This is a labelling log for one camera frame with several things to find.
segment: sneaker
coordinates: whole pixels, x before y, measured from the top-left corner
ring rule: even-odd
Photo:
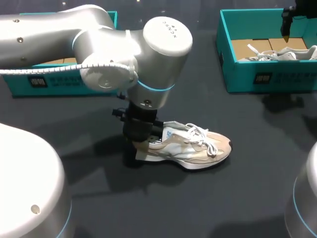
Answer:
[[[285,47],[279,52],[276,51],[264,51],[259,53],[253,46],[248,44],[250,50],[252,50],[257,56],[244,58],[239,61],[268,61],[268,60],[317,60],[317,46],[312,46],[308,50],[295,50],[289,47]]]
[[[170,160],[189,170],[218,164],[228,157],[232,148],[231,141],[221,134],[176,121],[164,122],[161,141],[150,137],[148,141],[133,144],[137,149],[136,160]]]
[[[282,49],[280,52],[276,51],[264,51],[259,53],[253,46],[248,44],[248,47],[251,51],[253,51],[257,56],[256,57],[249,57],[243,58],[239,61],[269,61],[269,60],[297,60],[296,55],[292,51],[285,50],[286,48]]]

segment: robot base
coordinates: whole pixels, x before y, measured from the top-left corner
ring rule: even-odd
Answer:
[[[317,144],[296,178],[285,209],[285,224],[291,238],[317,238]]]
[[[63,165],[42,138],[0,124],[0,238],[73,238]]]

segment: shoe sole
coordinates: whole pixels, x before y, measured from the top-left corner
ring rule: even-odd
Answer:
[[[147,161],[147,162],[161,162],[161,161],[174,161],[178,164],[180,164],[182,167],[188,169],[188,170],[201,170],[205,169],[211,166],[214,166],[216,164],[219,164],[220,162],[224,161],[228,156],[224,157],[223,159],[213,162],[213,163],[208,163],[208,164],[192,164],[185,162],[183,160],[178,160],[174,158],[165,158],[165,157],[159,157],[159,156],[153,156],[153,155],[147,155],[144,152],[137,151],[137,154],[135,156],[136,160],[139,161]]]

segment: teal shoe box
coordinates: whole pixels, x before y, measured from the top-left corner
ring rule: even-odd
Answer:
[[[117,28],[117,12],[108,11]],[[21,13],[30,14],[54,14],[54,12]],[[48,63],[38,64],[28,68],[48,68],[76,64],[75,59],[60,59]],[[36,96],[95,96],[116,95],[116,91],[102,93],[86,87],[78,70],[36,75],[3,75],[13,97]]]
[[[216,47],[229,93],[308,92],[317,90],[317,60],[244,61],[236,58],[232,40],[281,38],[283,9],[221,10]],[[298,17],[291,38],[307,49],[317,45],[317,19]]]

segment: robotic arm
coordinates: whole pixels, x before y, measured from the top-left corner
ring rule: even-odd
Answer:
[[[115,30],[108,13],[95,5],[52,14],[3,15],[0,23],[0,74],[80,70],[93,90],[127,90],[128,109],[113,114],[121,116],[123,133],[133,141],[146,140],[153,126],[162,128],[157,110],[164,106],[193,42],[188,28],[169,17],[155,17],[143,30]],[[73,57],[78,65],[10,70]]]
[[[290,28],[295,16],[305,16],[307,19],[317,17],[317,0],[295,0],[296,6],[284,8],[282,13],[281,34],[286,42],[290,35]]]

